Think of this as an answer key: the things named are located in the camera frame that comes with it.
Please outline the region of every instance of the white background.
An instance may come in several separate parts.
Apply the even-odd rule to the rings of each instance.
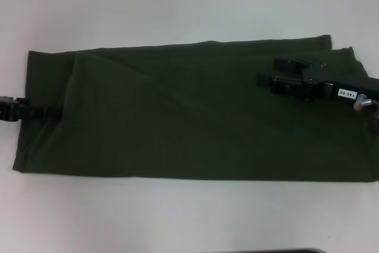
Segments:
[[[0,95],[24,95],[28,50],[322,34],[379,77],[378,0],[0,0]],[[378,183],[24,175],[19,127],[0,122],[1,252],[379,250]]]

